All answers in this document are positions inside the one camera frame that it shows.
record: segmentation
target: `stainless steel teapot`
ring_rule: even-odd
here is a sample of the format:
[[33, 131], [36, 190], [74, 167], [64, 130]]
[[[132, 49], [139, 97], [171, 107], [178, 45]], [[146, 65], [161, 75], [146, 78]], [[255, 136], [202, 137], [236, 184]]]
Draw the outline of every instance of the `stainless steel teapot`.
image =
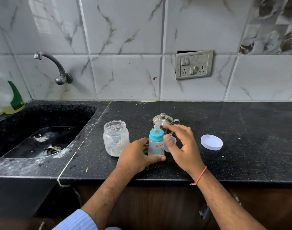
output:
[[166, 115], [165, 113], [161, 113], [157, 116], [155, 116], [152, 120], [150, 120], [153, 123], [153, 126], [155, 126], [156, 123], [160, 124], [160, 128], [164, 131], [164, 134], [172, 135], [173, 132], [163, 127], [163, 124], [172, 124], [176, 125], [179, 124], [179, 119], [173, 119], [171, 116]]

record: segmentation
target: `kitchen sink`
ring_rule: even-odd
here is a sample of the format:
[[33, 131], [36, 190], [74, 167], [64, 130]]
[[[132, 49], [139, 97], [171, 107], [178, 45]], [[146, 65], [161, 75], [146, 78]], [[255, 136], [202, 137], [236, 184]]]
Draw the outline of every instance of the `kitchen sink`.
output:
[[90, 105], [27, 107], [0, 121], [0, 157], [37, 158], [66, 148], [94, 115]]

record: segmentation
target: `baby bottle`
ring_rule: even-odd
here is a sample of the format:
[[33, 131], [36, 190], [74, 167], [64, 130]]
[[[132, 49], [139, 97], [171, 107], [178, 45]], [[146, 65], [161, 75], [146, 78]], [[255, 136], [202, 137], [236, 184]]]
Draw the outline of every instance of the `baby bottle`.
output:
[[164, 155], [163, 136], [163, 130], [160, 128], [160, 125], [156, 123], [155, 128], [151, 129], [149, 133], [148, 156], [156, 154]]

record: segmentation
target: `blue shirt cuff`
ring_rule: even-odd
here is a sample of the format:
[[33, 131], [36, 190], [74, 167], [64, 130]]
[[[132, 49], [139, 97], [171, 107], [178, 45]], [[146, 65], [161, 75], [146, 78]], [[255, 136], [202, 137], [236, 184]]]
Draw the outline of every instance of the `blue shirt cuff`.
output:
[[78, 209], [53, 230], [98, 230], [92, 218], [83, 210]]

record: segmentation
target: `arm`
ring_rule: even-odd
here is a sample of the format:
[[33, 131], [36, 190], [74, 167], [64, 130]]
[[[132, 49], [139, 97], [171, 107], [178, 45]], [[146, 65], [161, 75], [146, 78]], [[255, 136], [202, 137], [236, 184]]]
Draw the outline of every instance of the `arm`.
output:
[[143, 150], [147, 148], [147, 143], [147, 138], [129, 143], [120, 155], [115, 170], [82, 207], [99, 230], [105, 229], [115, 202], [133, 176], [150, 164], [166, 160], [164, 155], [145, 155]]
[[[200, 157], [193, 132], [189, 127], [183, 125], [165, 124], [163, 127], [175, 132], [181, 140], [183, 147], [180, 150], [169, 135], [164, 136], [164, 141], [175, 162], [196, 182], [205, 165]], [[205, 170], [197, 185], [221, 230], [265, 230], [257, 220], [238, 204], [208, 170]]]

